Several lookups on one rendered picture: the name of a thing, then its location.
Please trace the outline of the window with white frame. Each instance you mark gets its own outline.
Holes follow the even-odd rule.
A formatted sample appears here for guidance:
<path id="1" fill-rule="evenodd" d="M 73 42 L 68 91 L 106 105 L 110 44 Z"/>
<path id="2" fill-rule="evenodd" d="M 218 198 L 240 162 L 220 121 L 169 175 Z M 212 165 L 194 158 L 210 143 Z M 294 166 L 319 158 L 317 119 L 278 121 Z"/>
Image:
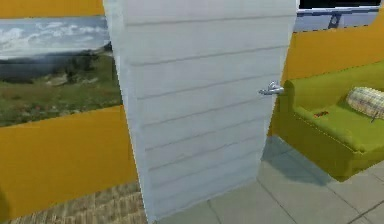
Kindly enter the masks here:
<path id="1" fill-rule="evenodd" d="M 298 0 L 293 31 L 311 32 L 368 26 L 384 0 Z"/>

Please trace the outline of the green sofa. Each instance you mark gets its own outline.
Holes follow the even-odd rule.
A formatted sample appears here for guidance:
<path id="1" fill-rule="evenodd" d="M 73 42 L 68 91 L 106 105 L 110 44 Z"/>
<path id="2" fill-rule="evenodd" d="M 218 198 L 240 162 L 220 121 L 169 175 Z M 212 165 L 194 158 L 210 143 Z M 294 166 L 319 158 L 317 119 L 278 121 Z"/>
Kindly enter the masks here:
<path id="1" fill-rule="evenodd" d="M 384 161 L 384 119 L 346 102 L 354 87 L 384 92 L 384 61 L 284 82 L 272 133 L 342 182 Z M 329 114 L 315 118 L 314 114 Z"/>

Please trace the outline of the landscape picture on wall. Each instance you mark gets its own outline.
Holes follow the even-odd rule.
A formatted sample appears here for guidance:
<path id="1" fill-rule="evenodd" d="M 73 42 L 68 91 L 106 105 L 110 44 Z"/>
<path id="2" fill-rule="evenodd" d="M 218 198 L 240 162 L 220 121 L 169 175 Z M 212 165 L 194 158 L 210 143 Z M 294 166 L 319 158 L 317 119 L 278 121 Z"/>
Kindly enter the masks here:
<path id="1" fill-rule="evenodd" d="M 0 127 L 121 103 L 104 15 L 0 19 Z"/>

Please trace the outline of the white panelled room door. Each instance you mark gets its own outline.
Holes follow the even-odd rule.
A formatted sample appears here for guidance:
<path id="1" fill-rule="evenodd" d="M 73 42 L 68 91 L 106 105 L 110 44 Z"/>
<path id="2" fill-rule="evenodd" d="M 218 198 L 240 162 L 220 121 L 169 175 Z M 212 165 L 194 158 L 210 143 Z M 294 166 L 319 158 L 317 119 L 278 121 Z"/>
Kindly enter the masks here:
<path id="1" fill-rule="evenodd" d="M 252 182 L 297 0 L 102 0 L 147 219 Z"/>

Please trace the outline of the plaid cylindrical cushion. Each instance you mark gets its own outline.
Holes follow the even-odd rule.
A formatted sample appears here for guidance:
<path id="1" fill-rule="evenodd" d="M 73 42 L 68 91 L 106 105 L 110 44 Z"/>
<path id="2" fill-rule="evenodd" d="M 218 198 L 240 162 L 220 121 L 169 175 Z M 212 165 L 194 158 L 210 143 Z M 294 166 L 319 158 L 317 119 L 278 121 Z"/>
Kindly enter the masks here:
<path id="1" fill-rule="evenodd" d="M 372 119 L 384 119 L 384 92 L 370 87 L 354 87 L 346 97 L 347 104 Z"/>

